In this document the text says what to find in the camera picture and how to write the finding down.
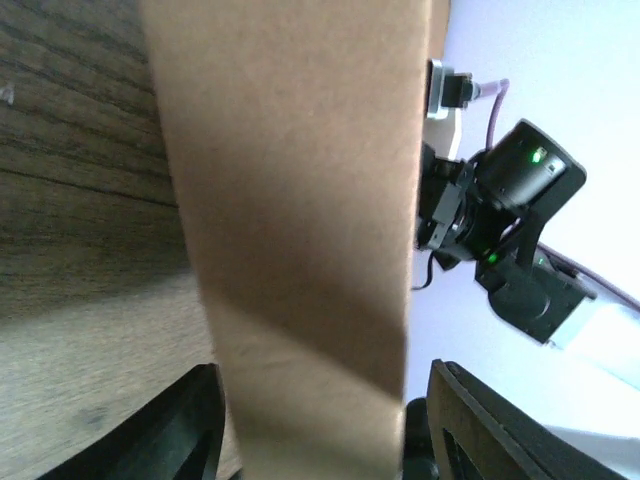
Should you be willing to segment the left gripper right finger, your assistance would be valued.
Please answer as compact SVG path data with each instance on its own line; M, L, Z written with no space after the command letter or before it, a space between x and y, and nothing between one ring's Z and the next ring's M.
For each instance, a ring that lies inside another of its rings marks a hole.
M620 477L454 362L432 362L427 411L442 479Z

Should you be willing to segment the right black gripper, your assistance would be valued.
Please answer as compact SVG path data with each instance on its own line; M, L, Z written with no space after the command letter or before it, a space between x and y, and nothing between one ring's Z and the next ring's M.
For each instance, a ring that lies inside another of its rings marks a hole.
M582 165L526 119L469 160L439 157L424 144L416 247L432 251L445 270L466 261L495 265L509 254L526 269L545 225L586 178Z

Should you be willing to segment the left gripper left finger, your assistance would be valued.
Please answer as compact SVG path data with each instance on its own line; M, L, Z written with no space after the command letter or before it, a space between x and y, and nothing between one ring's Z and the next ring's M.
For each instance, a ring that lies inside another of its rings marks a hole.
M218 366L199 364L44 479L214 479L226 409Z

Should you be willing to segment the brown cardboard box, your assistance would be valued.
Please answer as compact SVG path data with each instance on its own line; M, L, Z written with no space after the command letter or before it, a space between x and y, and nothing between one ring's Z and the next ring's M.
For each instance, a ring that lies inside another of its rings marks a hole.
M248 479L392 479L427 1L143 1Z

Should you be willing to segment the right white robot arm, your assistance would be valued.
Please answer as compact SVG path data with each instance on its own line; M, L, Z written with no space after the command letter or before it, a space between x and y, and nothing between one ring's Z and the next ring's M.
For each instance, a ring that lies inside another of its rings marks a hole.
M434 270L474 266L491 310L539 344L567 349L639 386L639 304L540 242L547 223L586 182L556 141L520 120L469 160L420 152L415 247Z

